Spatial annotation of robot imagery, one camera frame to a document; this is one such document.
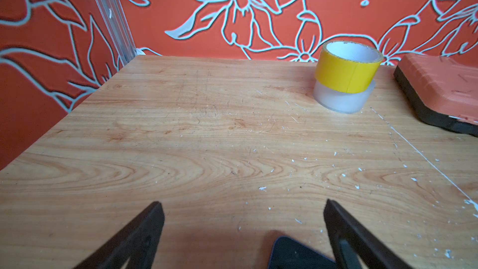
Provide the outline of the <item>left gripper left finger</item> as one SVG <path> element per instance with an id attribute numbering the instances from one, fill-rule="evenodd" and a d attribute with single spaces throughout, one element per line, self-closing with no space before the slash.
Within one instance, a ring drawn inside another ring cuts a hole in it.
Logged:
<path id="1" fill-rule="evenodd" d="M 164 227 L 162 204 L 152 202 L 132 221 L 80 262 L 77 269 L 150 269 Z"/>

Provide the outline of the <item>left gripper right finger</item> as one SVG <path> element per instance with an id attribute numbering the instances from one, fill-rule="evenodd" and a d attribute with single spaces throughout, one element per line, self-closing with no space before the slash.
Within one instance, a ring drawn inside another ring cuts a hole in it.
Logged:
<path id="1" fill-rule="evenodd" d="M 339 269 L 409 269 L 411 266 L 395 255 L 337 201 L 328 199 L 324 208 L 329 241 Z"/>

